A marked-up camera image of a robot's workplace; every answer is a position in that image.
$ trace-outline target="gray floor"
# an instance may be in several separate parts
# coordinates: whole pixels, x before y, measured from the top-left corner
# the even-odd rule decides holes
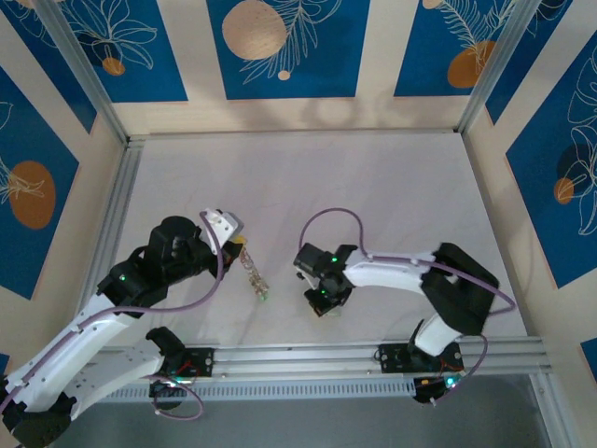
[[[193,410],[185,404],[177,411]],[[413,399],[207,402],[197,422],[148,403],[98,404],[57,448],[397,448],[549,446],[526,377],[477,377],[435,409]]]

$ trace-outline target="orange circle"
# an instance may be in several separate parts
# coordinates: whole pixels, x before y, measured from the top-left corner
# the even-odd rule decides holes
[[[573,184],[572,180],[567,177],[563,177],[556,182],[556,185],[553,188],[553,195],[556,197],[556,201],[562,205],[566,205],[572,201],[572,198],[575,195],[575,184]]]
[[[34,231],[39,231],[49,224],[56,205],[56,188],[54,179],[44,165],[37,161],[22,161],[15,166],[12,175],[26,181],[30,186],[43,182],[32,194],[24,189],[18,189],[19,179],[8,179],[13,189],[9,195],[10,208],[15,218],[23,225]]]
[[[124,63],[116,58],[105,58],[102,61],[102,67],[113,77],[119,77],[120,75],[123,75],[125,71]]]
[[[458,54],[450,63],[448,82],[457,89],[475,87],[475,84],[479,80],[479,75],[492,54],[494,47],[495,42],[485,40],[479,42],[475,47],[465,49]]]

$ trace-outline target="leaf illustration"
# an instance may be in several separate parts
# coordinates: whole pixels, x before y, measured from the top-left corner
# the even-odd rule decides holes
[[[331,17],[342,2],[342,0],[335,0],[334,6],[324,13],[323,5],[328,1],[271,0],[269,4],[284,22],[286,41],[280,50],[269,58],[259,62],[247,62],[241,71],[250,73],[243,84],[266,73],[268,78],[274,77],[284,70],[292,73],[300,65],[302,59],[307,59],[310,48],[317,49],[319,44],[315,25]]]
[[[448,30],[458,37],[463,48],[474,48],[482,40],[485,22],[477,8],[477,2],[444,0],[437,9],[444,14]]]

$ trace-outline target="wire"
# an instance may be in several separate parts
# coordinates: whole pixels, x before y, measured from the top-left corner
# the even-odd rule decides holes
[[[462,383],[467,378],[470,378],[471,376],[473,376],[475,374],[475,372],[479,369],[479,367],[483,363],[483,359],[485,359],[485,357],[487,356],[487,349],[489,348],[489,342],[487,341],[487,338],[484,335],[480,334],[479,337],[483,340],[483,351],[481,352],[479,359],[477,359],[477,362],[475,363],[475,365],[473,367],[471,367],[470,371],[468,371],[468,373],[459,382],[457,382],[452,387],[452,389],[450,389],[450,392],[454,392],[456,389],[459,389],[460,387],[462,387]],[[446,399],[450,395],[452,395],[452,393],[446,393],[446,394],[442,395],[441,397],[439,397],[438,399],[435,399],[434,401],[432,401],[433,405],[435,406],[436,403],[439,403],[440,401]]]
[[[452,364],[448,364],[446,361],[444,361],[443,359],[441,359],[441,369],[445,369],[445,368],[449,368],[454,372],[458,372],[458,371],[463,371],[464,369],[460,368],[460,367],[455,367],[452,366]]]
[[[451,273],[452,275],[457,275],[458,277],[461,277],[479,287],[482,287],[482,288],[488,290],[489,292],[500,297],[507,303],[507,307],[501,308],[496,311],[489,312],[489,315],[502,315],[504,313],[509,313],[516,309],[516,302],[514,301],[514,299],[509,297],[506,293],[500,291],[498,288],[494,287],[493,285],[490,285],[489,283],[484,282],[483,280],[475,277],[474,275],[471,275],[469,273],[465,273],[458,269],[452,268],[451,266],[447,266],[445,264],[438,263],[435,261],[428,261],[425,259],[410,259],[407,257],[396,257],[396,256],[394,256],[394,257],[371,256],[365,249],[365,227],[363,226],[363,220],[357,213],[353,212],[352,210],[349,210],[348,208],[331,207],[331,208],[327,208],[327,209],[322,210],[321,212],[318,212],[315,215],[313,215],[305,223],[304,227],[302,228],[302,231],[300,231],[300,237],[298,238],[298,249],[299,250],[303,247],[305,233],[307,232],[307,229],[309,228],[309,226],[321,215],[325,215],[327,213],[332,213],[332,212],[345,213],[347,215],[350,215],[351,217],[353,217],[356,220],[356,222],[358,223],[358,244],[359,244],[358,248],[361,251],[361,253],[363,254],[363,256],[366,257],[367,259],[371,259],[374,261],[392,261],[392,262],[397,261],[397,262],[403,262],[406,264],[422,265],[422,266],[427,266],[429,268],[440,269],[441,271],[444,271],[446,273]],[[468,378],[469,376],[473,375],[479,369],[479,366],[481,365],[481,363],[487,356],[487,349],[488,349],[489,343],[485,336],[483,336],[482,334],[480,334],[479,336],[484,342],[483,351],[482,351],[479,359],[477,360],[477,363],[471,368],[471,370],[466,374],[466,376],[452,388],[452,391],[455,388],[460,387],[460,384],[462,383],[462,381],[465,378]],[[444,399],[447,395],[440,397],[439,399],[436,399],[434,402],[434,406],[435,406],[436,402]]]
[[[184,311],[189,311],[198,306],[202,305],[209,299],[211,299],[215,292],[217,291],[220,283],[222,283],[222,276],[224,274],[224,260],[222,255],[222,248],[220,247],[217,241],[217,235],[215,234],[214,230],[212,229],[211,224],[207,220],[205,212],[200,212],[199,217],[203,224],[205,225],[205,229],[208,231],[210,236],[212,237],[212,241],[214,242],[215,246],[215,254],[217,258],[217,273],[215,275],[215,281],[212,285],[211,289],[207,291],[207,293],[198,299],[190,303],[189,305],[178,306],[174,308],[142,308],[139,306],[116,306],[112,308],[107,308],[91,317],[85,319],[78,325],[79,331],[72,330],[71,332],[65,334],[62,339],[60,339],[54,346],[52,346],[47,353],[42,356],[35,365],[21,378],[21,381],[24,385],[18,385],[6,396],[2,404],[0,404],[0,414],[7,408],[8,404],[21,392],[25,385],[29,383],[34,375],[57,353],[59,352],[67,343],[69,343],[76,335],[80,333],[80,331],[86,329],[87,327],[91,326],[93,323],[100,320],[102,317],[107,315],[113,315],[116,313],[141,313],[141,314],[152,314],[152,315],[160,315],[160,314],[172,314],[172,313],[181,313]]]
[[[158,381],[162,381],[162,382],[166,382],[166,383],[175,383],[176,387],[180,387],[181,389],[185,390],[199,404],[199,410],[194,415],[174,415],[172,413],[166,413],[166,412],[164,412],[163,410],[161,410],[158,407],[158,394],[156,394],[154,396],[153,402],[152,402],[153,408],[156,411],[156,415],[162,415],[162,416],[164,416],[166,418],[170,418],[171,420],[180,420],[180,421],[185,421],[185,422],[189,422],[189,421],[192,421],[192,420],[197,420],[199,417],[201,417],[203,415],[204,407],[203,407],[203,401],[201,400],[201,397],[193,389],[191,389],[187,385],[179,383],[175,379],[168,378],[166,376],[148,375],[145,378],[147,380],[158,380]]]

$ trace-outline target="white work surface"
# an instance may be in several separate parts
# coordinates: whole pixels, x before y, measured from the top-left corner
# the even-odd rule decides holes
[[[178,315],[147,315],[111,345],[126,345],[167,326],[184,343],[224,345],[349,343],[408,338],[433,314],[427,299],[381,287],[356,289],[339,316],[317,317],[308,287],[292,262],[299,233],[314,213],[339,206],[365,224],[365,245],[381,252],[434,251],[459,245],[510,293],[462,138],[456,133],[328,132],[206,134],[146,142],[118,247],[117,261],[146,245],[151,229],[171,215],[200,222],[207,207],[230,210],[270,296],[259,301],[236,261],[215,296]],[[343,214],[316,220],[306,242],[335,251],[357,244],[357,226]],[[158,306],[198,299],[209,273],[171,288]],[[495,300],[493,309],[505,306]],[[489,319],[488,336],[520,336],[517,312]]]

